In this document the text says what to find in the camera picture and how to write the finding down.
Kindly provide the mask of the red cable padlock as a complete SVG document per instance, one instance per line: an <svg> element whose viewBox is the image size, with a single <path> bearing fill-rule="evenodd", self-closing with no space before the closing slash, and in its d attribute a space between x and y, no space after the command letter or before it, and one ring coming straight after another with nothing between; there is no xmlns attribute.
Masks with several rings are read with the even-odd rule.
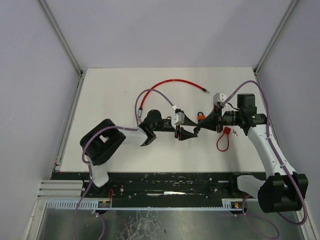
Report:
<svg viewBox="0 0 320 240"><path fill-rule="evenodd" d="M220 152L226 152L230 147L230 133L231 128L225 127L221 136L218 138L216 142L216 148Z"/></svg>

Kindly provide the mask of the orange black padlock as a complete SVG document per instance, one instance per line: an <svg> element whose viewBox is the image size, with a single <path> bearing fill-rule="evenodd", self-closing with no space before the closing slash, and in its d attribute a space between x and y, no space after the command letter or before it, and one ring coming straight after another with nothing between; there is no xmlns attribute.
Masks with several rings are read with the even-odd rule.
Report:
<svg viewBox="0 0 320 240"><path fill-rule="evenodd" d="M199 126L199 124L206 118L206 116L204 115L203 112L199 111L197 113L197 126L193 129L193 133L195 135L198 135L200 130L201 130L201 127Z"/></svg>

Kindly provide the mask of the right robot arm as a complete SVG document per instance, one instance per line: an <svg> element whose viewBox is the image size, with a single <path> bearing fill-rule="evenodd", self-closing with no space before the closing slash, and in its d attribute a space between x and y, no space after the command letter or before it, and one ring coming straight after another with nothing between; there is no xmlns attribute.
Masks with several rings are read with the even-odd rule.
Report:
<svg viewBox="0 0 320 240"><path fill-rule="evenodd" d="M298 174L289 164L276 143L272 129L267 125L267 116L258 113L255 95L237 95L237 110L227 110L227 96L213 96L211 113L198 126L220 133L224 127L240 127L255 147L264 167L266 180L250 174L237 176L237 188L258 200L264 213L291 212L306 209L305 196L309 181L305 174Z"/></svg>

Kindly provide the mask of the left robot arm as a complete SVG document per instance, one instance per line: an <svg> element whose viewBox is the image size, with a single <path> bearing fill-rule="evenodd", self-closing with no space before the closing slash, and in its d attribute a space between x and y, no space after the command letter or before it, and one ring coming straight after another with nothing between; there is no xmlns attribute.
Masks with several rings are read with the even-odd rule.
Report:
<svg viewBox="0 0 320 240"><path fill-rule="evenodd" d="M196 138L199 131L198 124L181 109L167 118L162 118L159 110L150 110L136 128L116 126L105 119L80 140L82 160L88 165L89 179L99 188L109 181L107 161L122 144L148 146L157 138L156 132L174 133L176 139L184 141Z"/></svg>

